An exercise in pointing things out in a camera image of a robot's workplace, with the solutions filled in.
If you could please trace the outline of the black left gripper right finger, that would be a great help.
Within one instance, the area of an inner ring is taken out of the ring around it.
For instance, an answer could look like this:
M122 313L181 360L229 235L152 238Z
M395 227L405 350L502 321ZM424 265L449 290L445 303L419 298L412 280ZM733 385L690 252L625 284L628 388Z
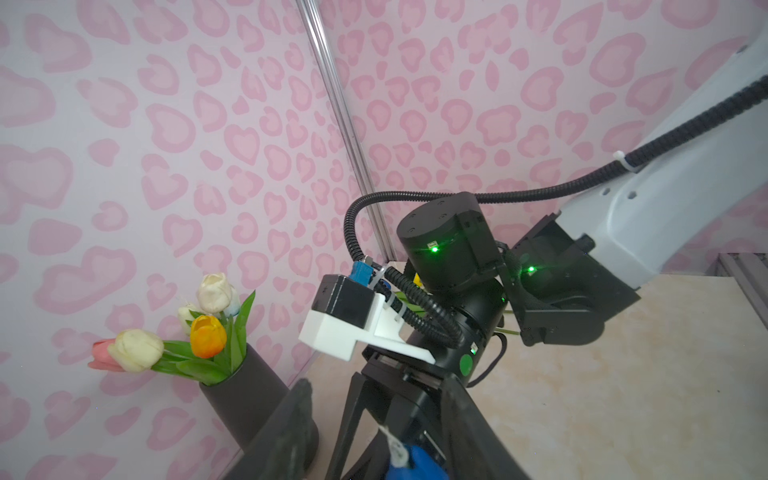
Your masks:
M455 375L440 385L440 417L450 479L529 480Z

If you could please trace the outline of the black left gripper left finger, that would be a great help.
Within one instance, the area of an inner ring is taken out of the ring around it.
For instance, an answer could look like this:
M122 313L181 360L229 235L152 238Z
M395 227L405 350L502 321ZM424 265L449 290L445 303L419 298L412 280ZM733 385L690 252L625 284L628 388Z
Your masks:
M224 479L304 479L312 463L312 387L299 380Z

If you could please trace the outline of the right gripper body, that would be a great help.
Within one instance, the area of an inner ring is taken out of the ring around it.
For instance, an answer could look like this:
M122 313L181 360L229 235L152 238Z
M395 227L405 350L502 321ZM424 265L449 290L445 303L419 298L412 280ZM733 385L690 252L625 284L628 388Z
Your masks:
M353 375L353 425L363 413L404 443L445 456L442 382L450 372L389 350L365 350L365 365Z

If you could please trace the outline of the blue tulip front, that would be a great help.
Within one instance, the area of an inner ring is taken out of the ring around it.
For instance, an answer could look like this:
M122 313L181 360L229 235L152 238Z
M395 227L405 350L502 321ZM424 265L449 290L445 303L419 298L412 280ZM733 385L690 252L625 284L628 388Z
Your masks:
M386 480L448 480L447 473L418 446L409 446L394 436L385 425L378 426L389 450Z

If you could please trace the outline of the dark grey vase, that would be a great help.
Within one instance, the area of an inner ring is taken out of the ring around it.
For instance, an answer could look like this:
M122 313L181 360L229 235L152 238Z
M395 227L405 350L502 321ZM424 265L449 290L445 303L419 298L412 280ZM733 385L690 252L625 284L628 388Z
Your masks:
M247 348L243 363L229 378L214 386L201 387L220 421L240 447L242 455L291 389L252 347ZM312 462L318 444L319 433L315 424Z

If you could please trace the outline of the orange tulip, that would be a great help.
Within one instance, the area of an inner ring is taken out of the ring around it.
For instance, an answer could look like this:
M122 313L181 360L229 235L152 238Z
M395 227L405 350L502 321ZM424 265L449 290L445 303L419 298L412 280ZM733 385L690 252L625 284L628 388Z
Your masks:
M211 359L222 353L227 346L228 320L216 316L201 315L190 326L189 342L192 353L201 359Z

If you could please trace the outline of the cream white tulip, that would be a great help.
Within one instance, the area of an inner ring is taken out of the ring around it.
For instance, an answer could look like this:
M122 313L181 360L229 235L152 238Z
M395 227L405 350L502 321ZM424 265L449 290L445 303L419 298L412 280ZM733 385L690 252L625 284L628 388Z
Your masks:
M153 370L177 376L187 375L181 371L179 364L194 359L187 343L164 341L158 335L141 329L119 333L106 347L106 354L129 373Z

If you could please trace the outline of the pink tulip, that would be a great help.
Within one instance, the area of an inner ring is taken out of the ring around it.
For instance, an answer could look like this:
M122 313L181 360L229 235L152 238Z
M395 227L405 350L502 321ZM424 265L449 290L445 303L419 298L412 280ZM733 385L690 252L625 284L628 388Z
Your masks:
M88 363L88 367L99 371L124 372L120 364L109 354L108 348L114 343L114 339L95 342L91 349L92 360Z

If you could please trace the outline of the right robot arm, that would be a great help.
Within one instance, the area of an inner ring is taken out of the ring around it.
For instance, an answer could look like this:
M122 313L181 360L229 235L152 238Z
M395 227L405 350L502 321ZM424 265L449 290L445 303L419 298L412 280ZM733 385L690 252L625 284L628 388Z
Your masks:
M511 310L526 346L583 346L715 218L767 180L767 37L733 54L643 145L563 184L384 191L348 208L355 273L322 280L301 333L365 367L330 479L522 479L469 396Z

